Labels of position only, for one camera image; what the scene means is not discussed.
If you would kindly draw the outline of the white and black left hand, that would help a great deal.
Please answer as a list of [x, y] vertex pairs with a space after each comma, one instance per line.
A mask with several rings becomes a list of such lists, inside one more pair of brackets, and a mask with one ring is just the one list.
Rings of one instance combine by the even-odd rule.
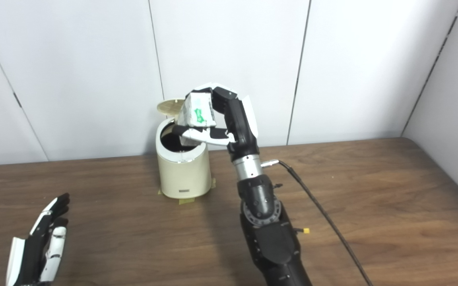
[[7, 286], [51, 286], [64, 252], [70, 195], [53, 199], [39, 214], [26, 239], [13, 237]]

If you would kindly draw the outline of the white and black right hand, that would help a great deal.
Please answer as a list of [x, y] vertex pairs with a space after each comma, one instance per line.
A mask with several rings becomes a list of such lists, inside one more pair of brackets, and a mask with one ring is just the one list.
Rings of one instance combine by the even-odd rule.
[[231, 161], [258, 155], [256, 117], [249, 96], [219, 83], [194, 88], [186, 97], [171, 129], [182, 145], [221, 145]]

